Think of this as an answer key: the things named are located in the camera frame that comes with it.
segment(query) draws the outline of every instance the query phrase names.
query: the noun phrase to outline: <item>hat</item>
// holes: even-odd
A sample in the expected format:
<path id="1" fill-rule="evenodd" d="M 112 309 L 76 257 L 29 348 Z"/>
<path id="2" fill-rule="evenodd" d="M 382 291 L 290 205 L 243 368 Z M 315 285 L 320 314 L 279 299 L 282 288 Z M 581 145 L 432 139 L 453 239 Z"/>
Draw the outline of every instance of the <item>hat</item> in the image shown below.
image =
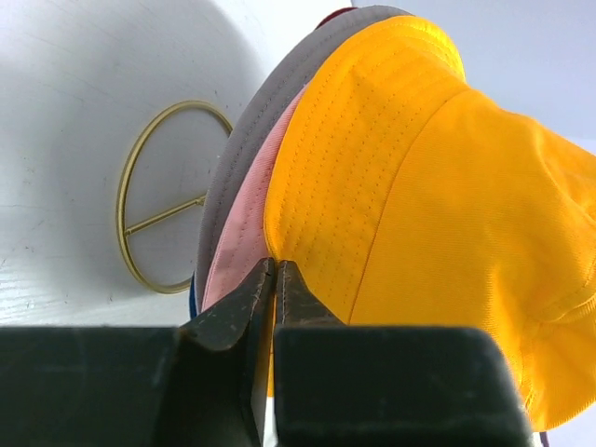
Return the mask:
<path id="1" fill-rule="evenodd" d="M 238 287 L 254 265 L 269 255 L 264 243 L 264 201 L 281 140 L 304 92 L 303 88 L 271 129 L 240 186 L 213 256 L 203 311 Z"/>
<path id="2" fill-rule="evenodd" d="M 264 230 L 346 323 L 490 333 L 535 431 L 595 400 L 596 157 L 468 86 L 432 23 L 384 20 L 323 63 Z"/>
<path id="3" fill-rule="evenodd" d="M 363 7 L 335 17 L 303 39 L 249 102 L 223 150 L 205 200 L 193 281 L 195 289 L 191 291 L 197 300 L 202 300 L 213 253 L 240 185 L 273 125 L 320 65 L 348 37 L 372 23 L 399 14 L 407 13 L 394 7 Z M 201 307 L 202 303 L 197 302 L 196 309 Z"/>

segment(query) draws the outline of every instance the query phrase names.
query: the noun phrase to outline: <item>gold metal ring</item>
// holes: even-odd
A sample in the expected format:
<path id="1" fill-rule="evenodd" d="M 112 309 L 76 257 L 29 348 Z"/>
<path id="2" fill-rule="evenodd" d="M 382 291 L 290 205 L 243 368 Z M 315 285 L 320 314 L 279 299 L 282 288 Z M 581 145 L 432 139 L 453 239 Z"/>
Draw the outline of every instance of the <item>gold metal ring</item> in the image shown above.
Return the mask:
<path id="1" fill-rule="evenodd" d="M 145 275 L 141 273 L 141 270 L 135 264 L 132 255 L 130 254 L 129 236 L 147 228 L 150 225 L 156 224 L 160 221 L 163 221 L 164 219 L 168 219 L 170 216 L 173 216 L 174 214 L 177 214 L 183 210 L 187 210 L 195 205 L 203 205 L 205 203 L 205 195 L 193 198 L 192 200 L 184 202 L 183 204 L 180 204 L 170 210 L 160 212 L 156 216 L 150 217 L 142 222 L 126 227 L 126 209 L 127 197 L 129 194 L 130 177 L 132 176 L 135 164 L 139 159 L 141 150 L 145 146 L 145 143 L 147 142 L 151 134 L 154 132 L 154 130 L 156 130 L 157 127 L 170 116 L 188 109 L 203 110 L 215 116 L 215 118 L 217 118 L 217 120 L 225 127 L 228 136 L 230 135 L 230 132 L 232 131 L 232 123 L 230 123 L 227 117 L 218 109 L 216 109 L 213 105 L 204 101 L 178 102 L 177 104 L 168 107 L 161 114 L 156 116 L 153 119 L 153 121 L 151 121 L 151 123 L 149 123 L 149 125 L 141 133 L 137 141 L 134 143 L 134 146 L 132 146 L 129 158 L 127 159 L 126 165 L 124 166 L 124 170 L 122 171 L 122 178 L 118 187 L 118 197 L 116 201 L 115 216 L 116 232 L 118 236 L 118 244 L 120 245 L 120 251 L 122 251 L 122 256 L 124 257 L 124 261 L 127 264 L 130 273 L 139 282 L 141 282 L 142 285 L 158 293 L 177 293 L 179 291 L 184 291 L 190 287 L 191 279 L 189 278 L 186 281 L 180 282 L 178 284 L 164 285 L 154 283 L 153 281 L 146 278 Z"/>

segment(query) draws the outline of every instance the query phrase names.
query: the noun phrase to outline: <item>yellow fabric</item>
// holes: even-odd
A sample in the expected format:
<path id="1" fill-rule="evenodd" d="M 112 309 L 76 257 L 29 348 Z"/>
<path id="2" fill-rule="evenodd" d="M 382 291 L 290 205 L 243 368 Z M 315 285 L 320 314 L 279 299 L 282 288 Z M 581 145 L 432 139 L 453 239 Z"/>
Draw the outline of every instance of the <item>yellow fabric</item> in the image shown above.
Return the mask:
<path id="1" fill-rule="evenodd" d="M 595 219 L 596 157 L 499 109 L 439 28 L 401 16 L 315 75 L 264 228 L 345 322 L 486 330 L 544 431 L 596 399 Z"/>

